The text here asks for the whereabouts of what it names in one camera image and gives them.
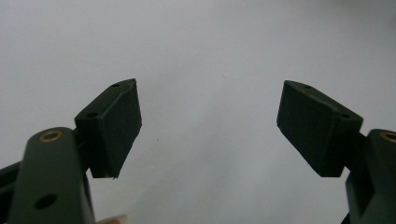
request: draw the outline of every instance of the plastic part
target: plastic part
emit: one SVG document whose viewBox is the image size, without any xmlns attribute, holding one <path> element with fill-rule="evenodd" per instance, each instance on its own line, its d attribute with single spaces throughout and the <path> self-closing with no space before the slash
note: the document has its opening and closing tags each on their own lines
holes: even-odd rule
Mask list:
<svg viewBox="0 0 396 224">
<path fill-rule="evenodd" d="M 338 177 L 363 119 L 322 92 L 285 81 L 277 126 L 320 176 Z"/>
<path fill-rule="evenodd" d="M 0 223 L 7 222 L 20 164 L 17 162 L 0 170 Z"/>
<path fill-rule="evenodd" d="M 8 223 L 93 224 L 84 175 L 72 130 L 35 134 L 21 162 Z"/>
<path fill-rule="evenodd" d="M 108 87 L 75 118 L 94 178 L 118 177 L 142 126 L 135 79 Z"/>
<path fill-rule="evenodd" d="M 346 181 L 351 223 L 396 223 L 396 133 L 371 130 L 361 153 L 369 176 Z"/>
</svg>

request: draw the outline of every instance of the white surface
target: white surface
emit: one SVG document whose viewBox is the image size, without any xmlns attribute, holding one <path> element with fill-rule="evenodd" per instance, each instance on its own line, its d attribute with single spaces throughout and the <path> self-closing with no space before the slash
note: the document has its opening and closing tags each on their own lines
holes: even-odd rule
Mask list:
<svg viewBox="0 0 396 224">
<path fill-rule="evenodd" d="M 340 223 L 344 172 L 319 178 L 276 127 L 283 80 L 396 130 L 393 0 L 1 1 L 0 166 L 135 77 L 143 127 L 96 217 L 130 223 Z"/>
</svg>

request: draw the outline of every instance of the brass insert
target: brass insert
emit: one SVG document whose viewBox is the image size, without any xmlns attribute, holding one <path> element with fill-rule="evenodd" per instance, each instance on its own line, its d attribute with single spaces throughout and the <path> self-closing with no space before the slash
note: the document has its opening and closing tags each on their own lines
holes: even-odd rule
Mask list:
<svg viewBox="0 0 396 224">
<path fill-rule="evenodd" d="M 381 135 L 381 137 L 387 139 L 388 141 L 390 141 L 392 143 L 396 143 L 396 133 L 383 132 L 380 135 Z"/>
<path fill-rule="evenodd" d="M 62 137 L 62 132 L 61 131 L 49 131 L 47 133 L 43 133 L 40 136 L 40 142 L 43 143 L 48 143 L 48 142 L 53 142 L 58 140 L 59 138 Z"/>
</svg>

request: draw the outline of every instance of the white background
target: white background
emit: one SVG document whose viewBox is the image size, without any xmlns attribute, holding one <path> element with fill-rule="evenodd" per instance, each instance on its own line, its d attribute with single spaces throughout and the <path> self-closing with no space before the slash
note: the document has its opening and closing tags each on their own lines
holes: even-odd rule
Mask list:
<svg viewBox="0 0 396 224">
<path fill-rule="evenodd" d="M 394 0 L 1 1 L 0 166 L 135 77 L 143 127 L 120 178 L 91 180 L 98 219 L 341 223 L 348 173 L 280 133 L 283 81 L 396 130 L 395 54 Z"/>
</svg>

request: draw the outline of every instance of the screw hole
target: screw hole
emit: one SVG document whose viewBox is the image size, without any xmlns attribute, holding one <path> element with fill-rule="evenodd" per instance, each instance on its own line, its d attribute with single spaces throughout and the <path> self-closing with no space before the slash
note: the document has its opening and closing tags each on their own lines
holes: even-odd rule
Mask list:
<svg viewBox="0 0 396 224">
<path fill-rule="evenodd" d="M 96 116 L 98 116 L 98 113 L 89 113 L 89 114 L 87 115 L 87 118 L 92 119 L 92 118 L 95 118 Z"/>
<path fill-rule="evenodd" d="M 35 202 L 35 208 L 38 210 L 46 209 L 52 206 L 58 198 L 55 194 L 48 194 L 46 196 L 41 197 Z"/>
<path fill-rule="evenodd" d="M 47 143 L 47 142 L 53 142 L 57 139 L 59 139 L 62 136 L 61 131 L 50 131 L 47 133 L 44 133 L 40 136 L 40 141 Z"/>
<path fill-rule="evenodd" d="M 381 133 L 383 138 L 387 139 L 390 142 L 396 143 L 396 134 L 395 133 Z"/>
</svg>

